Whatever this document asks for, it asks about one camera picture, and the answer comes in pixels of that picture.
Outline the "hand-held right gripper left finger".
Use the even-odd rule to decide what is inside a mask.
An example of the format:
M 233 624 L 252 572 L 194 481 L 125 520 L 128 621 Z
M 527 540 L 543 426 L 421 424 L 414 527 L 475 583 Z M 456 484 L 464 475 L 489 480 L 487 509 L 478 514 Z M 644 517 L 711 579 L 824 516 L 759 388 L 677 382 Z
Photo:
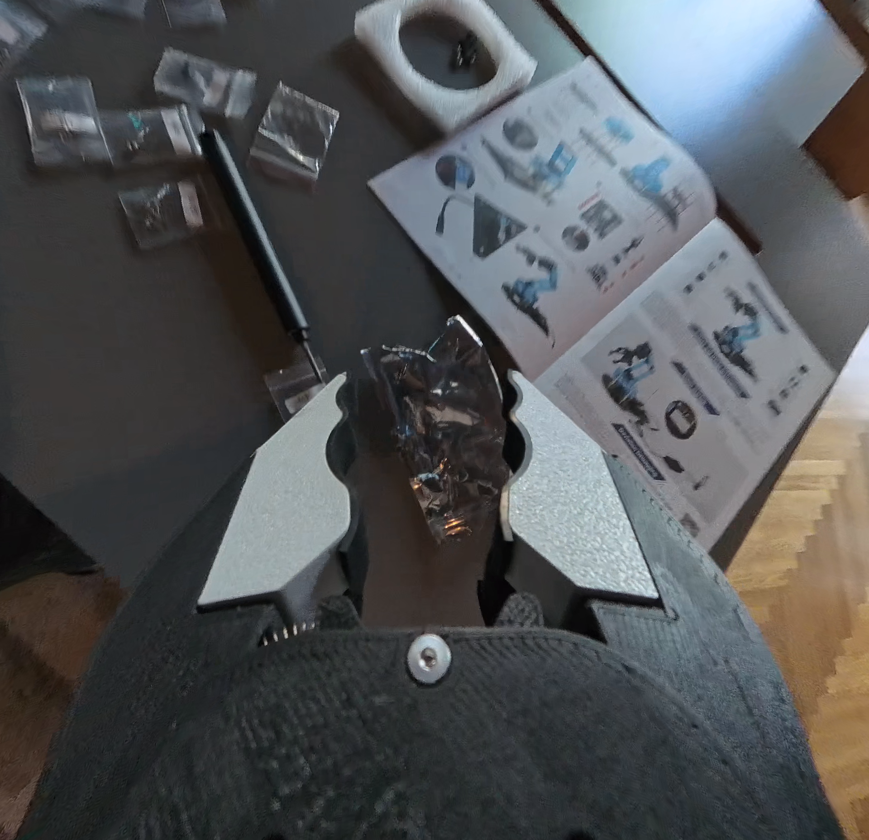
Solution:
M 350 379 L 337 374 L 255 451 L 198 611 L 273 605 L 287 628 L 311 629 L 324 599 L 360 593 Z

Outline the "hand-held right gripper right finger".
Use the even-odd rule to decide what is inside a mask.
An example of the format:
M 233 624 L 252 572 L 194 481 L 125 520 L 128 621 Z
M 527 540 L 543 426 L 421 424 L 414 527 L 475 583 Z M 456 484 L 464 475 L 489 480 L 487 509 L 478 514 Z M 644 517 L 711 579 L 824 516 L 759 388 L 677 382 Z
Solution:
M 566 629 L 587 602 L 662 608 L 607 457 L 517 370 L 504 381 L 499 576 Z

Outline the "silver foil bag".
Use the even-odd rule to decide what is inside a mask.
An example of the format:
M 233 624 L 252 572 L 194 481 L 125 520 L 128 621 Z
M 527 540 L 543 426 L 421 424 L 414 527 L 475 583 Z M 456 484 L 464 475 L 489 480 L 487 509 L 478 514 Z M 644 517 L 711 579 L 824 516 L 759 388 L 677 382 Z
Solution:
M 362 357 L 434 540 L 472 535 L 509 477 L 503 394 L 482 340 L 455 315 L 426 350 L 381 346 Z

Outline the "dark grey desk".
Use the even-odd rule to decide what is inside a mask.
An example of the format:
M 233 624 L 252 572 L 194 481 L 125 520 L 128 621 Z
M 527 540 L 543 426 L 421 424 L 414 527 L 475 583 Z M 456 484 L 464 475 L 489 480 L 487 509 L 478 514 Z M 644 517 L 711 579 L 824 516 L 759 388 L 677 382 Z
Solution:
M 277 81 L 337 108 L 316 185 L 252 174 L 257 200 L 330 370 L 362 375 L 367 346 L 425 346 L 467 304 L 367 182 L 435 134 L 353 39 L 375 0 L 232 3 L 223 30 L 78 15 L 23 73 L 83 75 L 97 102 L 153 102 L 175 45 L 253 69 L 255 110 L 230 128 L 241 153 Z M 486 0 L 538 60 L 537 81 L 580 56 L 537 0 Z M 263 375 L 293 359 L 233 230 L 140 251 L 118 191 L 177 174 L 36 170 L 12 83 L 2 86 L 2 473 L 123 583 L 277 428 Z M 761 246 L 766 277 L 840 373 L 867 327 L 867 248 Z

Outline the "white labelled clear bag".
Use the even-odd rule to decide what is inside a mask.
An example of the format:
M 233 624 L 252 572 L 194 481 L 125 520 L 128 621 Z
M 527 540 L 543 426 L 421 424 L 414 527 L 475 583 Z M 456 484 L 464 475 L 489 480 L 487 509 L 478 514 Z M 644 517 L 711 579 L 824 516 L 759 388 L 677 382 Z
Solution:
M 294 417 L 329 382 L 329 373 L 320 356 L 315 357 L 315 363 L 322 378 L 317 376 L 305 359 L 263 376 L 263 382 L 283 421 L 288 422 Z

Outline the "printed instruction booklet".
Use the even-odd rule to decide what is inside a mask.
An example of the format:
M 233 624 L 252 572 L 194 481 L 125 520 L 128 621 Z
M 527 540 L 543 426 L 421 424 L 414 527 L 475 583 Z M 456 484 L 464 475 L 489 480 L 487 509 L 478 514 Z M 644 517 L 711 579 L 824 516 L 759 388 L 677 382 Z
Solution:
M 707 175 L 592 58 L 368 186 L 709 551 L 831 386 Z

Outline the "group of small clear bags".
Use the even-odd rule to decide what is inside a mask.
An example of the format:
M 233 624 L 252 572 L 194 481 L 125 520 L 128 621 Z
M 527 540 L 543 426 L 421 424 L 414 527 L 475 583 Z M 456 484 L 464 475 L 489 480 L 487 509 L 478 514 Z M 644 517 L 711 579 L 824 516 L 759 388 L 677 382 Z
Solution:
M 31 12 L 2 0 L 2 73 L 15 66 L 47 30 L 46 20 L 80 10 L 142 19 L 148 0 L 27 0 Z M 161 0 L 167 20 L 180 28 L 217 27 L 226 21 L 221 0 Z M 203 115 L 239 120 L 253 103 L 257 75 L 178 49 L 162 53 L 155 92 L 172 106 L 100 110 L 87 77 L 20 77 L 16 89 L 27 124 L 33 163 L 69 168 L 109 163 L 115 169 L 203 158 Z M 279 83 L 257 128 L 250 156 L 281 172 L 316 179 L 339 111 Z

